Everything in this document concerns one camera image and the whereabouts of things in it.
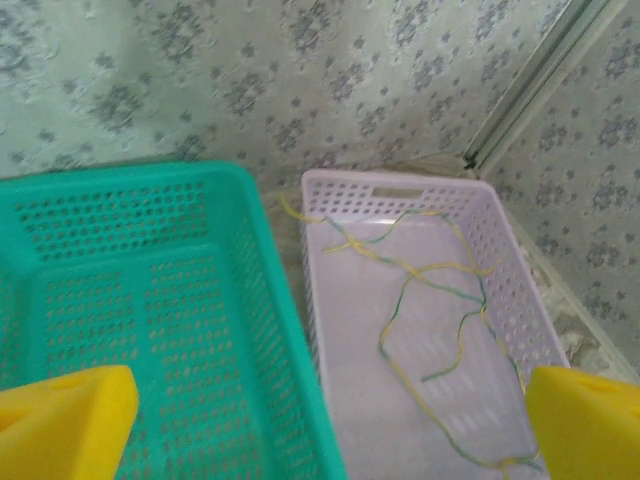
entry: wall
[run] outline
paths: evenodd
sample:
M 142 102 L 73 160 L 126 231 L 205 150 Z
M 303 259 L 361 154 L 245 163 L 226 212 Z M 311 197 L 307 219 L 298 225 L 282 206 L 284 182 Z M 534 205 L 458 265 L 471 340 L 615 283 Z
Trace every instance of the wall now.
M 461 153 L 566 3 L 3 0 L 0 176 Z
M 640 372 L 639 79 L 630 1 L 488 180 Z

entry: string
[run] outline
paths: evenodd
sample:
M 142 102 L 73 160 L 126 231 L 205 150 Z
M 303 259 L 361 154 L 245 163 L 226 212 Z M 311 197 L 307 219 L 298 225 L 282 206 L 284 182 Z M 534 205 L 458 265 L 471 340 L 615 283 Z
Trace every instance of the string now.
M 440 370 L 438 372 L 435 372 L 433 374 L 429 374 L 429 375 L 425 375 L 421 378 L 422 382 L 426 382 L 429 380 L 433 380 L 435 378 L 441 377 L 447 373 L 451 373 L 453 370 L 455 370 L 461 360 L 462 360 L 462 356 L 464 353 L 464 345 L 462 343 L 462 331 L 463 331 L 463 327 L 465 322 L 471 318 L 474 315 L 480 315 L 484 325 L 486 326 L 487 330 L 490 332 L 491 336 L 493 337 L 494 341 L 499 345 L 503 355 L 505 355 L 505 357 L 508 359 L 508 361 L 510 362 L 511 366 L 514 368 L 514 371 L 516 372 L 517 376 L 518 376 L 518 380 L 520 383 L 520 388 L 523 392 L 523 394 L 525 393 L 526 390 L 526 386 L 525 386 L 525 382 L 524 382 L 524 378 L 520 372 L 520 369 L 517 365 L 517 363 L 515 362 L 515 360 L 511 357 L 511 355 L 509 354 L 506 345 L 504 344 L 504 342 L 502 342 L 502 340 L 500 339 L 500 337 L 496 334 L 495 330 L 493 330 L 493 328 L 491 327 L 489 321 L 488 321 L 488 315 L 487 315 L 487 295 L 486 295 L 486 291 L 484 288 L 484 283 L 482 281 L 482 275 L 486 275 L 488 273 L 490 273 L 491 271 L 493 271 L 493 268 L 490 269 L 485 269 L 482 270 L 479 268 L 478 263 L 475 259 L 475 255 L 473 254 L 473 249 L 471 248 L 471 246 L 469 245 L 469 243 L 467 242 L 466 238 L 464 237 L 464 235 L 462 234 L 462 232 L 460 231 L 459 227 L 450 221 L 450 219 L 440 213 L 440 212 L 435 212 L 435 211 L 418 211 L 418 210 L 407 210 L 405 212 L 402 213 L 402 215 L 400 215 L 390 226 L 389 229 L 387 229 L 386 232 L 384 232 L 382 235 L 380 235 L 379 237 L 376 237 L 374 239 L 368 240 L 368 241 L 359 241 L 357 239 L 355 239 L 353 236 L 351 236 L 351 234 L 349 234 L 349 232 L 347 232 L 341 225 L 337 224 L 336 222 L 334 222 L 331 218 L 329 217 L 324 217 L 324 218 L 314 218 L 314 217 L 309 217 L 306 215 L 303 215 L 301 213 L 296 212 L 291 205 L 287 202 L 286 197 L 284 196 L 284 194 L 280 195 L 280 201 L 285 209 L 285 211 L 292 217 L 303 221 L 305 223 L 322 223 L 322 222 L 328 222 L 329 224 L 331 224 L 336 230 L 338 230 L 347 240 L 346 243 L 342 244 L 342 245 L 338 245 L 336 247 L 331 247 L 328 249 L 323 250 L 326 253 L 330 253 L 330 252 L 337 252 L 340 251 L 344 248 L 347 247 L 352 247 L 357 253 L 364 255 L 365 257 L 369 257 L 372 258 L 374 260 L 378 260 L 378 261 L 382 261 L 385 263 L 391 263 L 394 265 L 397 265 L 403 269 L 405 269 L 406 271 L 408 271 L 410 273 L 411 276 L 409 276 L 405 282 L 403 283 L 402 289 L 401 289 L 401 293 L 400 296 L 398 298 L 398 301 L 396 303 L 396 307 L 394 310 L 394 313 L 390 319 L 390 321 L 388 322 L 387 326 L 385 327 L 385 329 L 383 330 L 382 334 L 380 335 L 379 341 L 378 341 L 378 348 L 380 350 L 381 355 L 390 363 L 391 367 L 393 368 L 394 372 L 396 373 L 396 375 L 400 378 L 400 380 L 403 382 L 405 388 L 409 391 L 409 393 L 411 394 L 411 396 L 414 398 L 414 400 L 416 401 L 416 403 L 418 404 L 418 406 L 420 407 L 420 409 L 423 411 L 423 413 L 425 413 L 429 418 L 431 418 L 431 420 L 434 421 L 434 423 L 440 428 L 440 430 L 443 432 L 443 434 L 445 435 L 445 437 L 447 437 L 447 440 L 449 441 L 449 444 L 451 445 L 451 447 L 462 457 L 465 458 L 466 460 L 468 460 L 471 463 L 474 463 L 478 466 L 484 467 L 484 468 L 488 468 L 488 469 L 494 469 L 494 470 L 500 470 L 503 474 L 503 478 L 505 480 L 509 479 L 509 474 L 507 471 L 507 467 L 512 466 L 512 465 L 516 465 L 516 464 L 523 464 L 523 465 L 527 465 L 530 468 L 533 468 L 539 472 L 542 472 L 542 468 L 537 465 L 536 463 L 534 463 L 534 460 L 539 456 L 539 451 L 536 451 L 536 453 L 534 455 L 530 455 L 530 456 L 525 456 L 525 457 L 509 457 L 509 458 L 505 458 L 503 460 L 500 460 L 498 462 L 485 462 L 482 461 L 478 458 L 476 458 L 475 456 L 471 455 L 470 453 L 466 452 L 464 449 L 462 449 L 455 441 L 455 439 L 453 438 L 451 432 L 448 430 L 447 426 L 439 419 L 439 417 L 431 410 L 431 408 L 427 405 L 427 403 L 424 401 L 424 399 L 420 396 L 419 392 L 416 390 L 416 388 L 413 386 L 413 384 L 411 383 L 411 380 L 408 378 L 408 376 L 406 375 L 406 373 L 404 372 L 404 370 L 402 369 L 402 367 L 391 357 L 387 354 L 387 352 L 384 350 L 384 340 L 386 339 L 386 337 L 389 335 L 394 321 L 396 320 L 399 311 L 400 311 L 400 305 L 402 303 L 402 300 L 404 298 L 404 293 L 406 290 L 406 286 L 408 285 L 408 283 L 412 280 L 412 279 L 417 279 L 423 283 L 426 283 L 427 285 L 433 287 L 433 288 L 437 288 L 440 290 L 444 290 L 447 291 L 449 293 L 452 293 L 454 295 L 457 295 L 461 298 L 466 298 L 468 300 L 472 300 L 472 301 L 476 301 L 478 303 L 481 304 L 481 307 L 479 310 L 477 311 L 473 311 L 473 312 L 469 312 L 467 314 L 465 314 L 459 325 L 458 325 L 458 331 L 456 334 L 456 343 L 458 345 L 458 354 L 456 356 L 456 360 L 447 368 Z M 467 256 L 469 257 L 469 260 L 472 264 L 472 267 L 469 268 L 465 265 L 461 265 L 461 264 L 455 264 L 455 263 L 441 263 L 441 264 L 433 264 L 433 265 L 429 265 L 426 267 L 422 267 L 420 269 L 416 269 L 415 267 L 407 264 L 406 262 L 402 261 L 402 260 L 398 260 L 398 259 L 393 259 L 393 258 L 389 258 L 389 257 L 384 257 L 381 256 L 367 248 L 364 247 L 364 244 L 373 244 L 373 243 L 378 243 L 380 241 L 382 241 L 383 239 L 385 239 L 388 235 L 391 234 L 391 232 L 394 230 L 395 226 L 399 223 L 399 221 L 404 218 L 406 215 L 409 214 L 417 214 L 417 215 L 429 215 L 429 216 L 438 216 L 440 218 L 442 218 L 448 225 L 449 227 L 452 229 L 454 235 L 461 241 L 463 247 L 465 248 L 466 252 L 467 252 Z M 425 279 L 422 276 L 423 272 L 429 271 L 429 270 L 434 270 L 434 269 L 438 269 L 438 268 L 453 268 L 453 269 L 457 269 L 466 273 L 472 273 L 474 274 L 478 281 L 479 281 L 479 285 L 480 285 L 480 290 L 482 293 L 482 298 L 480 299 L 479 297 L 475 297 L 473 295 L 468 295 L 464 292 L 461 292 L 455 288 L 452 287 L 448 287 L 446 285 L 440 285 L 440 284 L 435 284 L 433 282 L 428 281 L 427 279 Z

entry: plastic basket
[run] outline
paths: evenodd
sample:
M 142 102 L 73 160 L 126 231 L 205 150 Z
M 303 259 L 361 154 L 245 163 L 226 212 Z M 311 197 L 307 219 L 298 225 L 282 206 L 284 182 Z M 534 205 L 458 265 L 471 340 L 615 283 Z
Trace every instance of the plastic basket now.
M 304 211 L 329 216 L 354 237 L 374 238 L 407 209 L 448 214 L 469 241 L 484 277 L 493 329 L 528 382 L 537 365 L 567 365 L 516 240 L 494 190 L 483 182 L 412 175 L 308 171 Z M 453 450 L 418 408 L 378 351 L 407 273 L 365 258 L 344 243 L 328 222 L 303 226 L 311 341 L 325 399 L 352 478 L 500 479 Z M 461 242 L 441 218 L 407 216 L 374 251 L 416 267 L 440 262 L 469 264 Z M 435 270 L 433 282 L 479 294 L 473 275 Z M 536 450 L 518 378 L 480 318 L 463 331 L 462 363 L 452 373 L 421 382 L 456 358 L 456 332 L 468 300 L 412 282 L 386 349 L 421 397 L 468 452 L 487 461 Z M 526 466 L 511 478 L 546 478 Z
M 170 163 L 9 180 L 0 215 L 0 389 L 129 365 L 140 411 L 120 479 L 342 478 L 243 169 Z

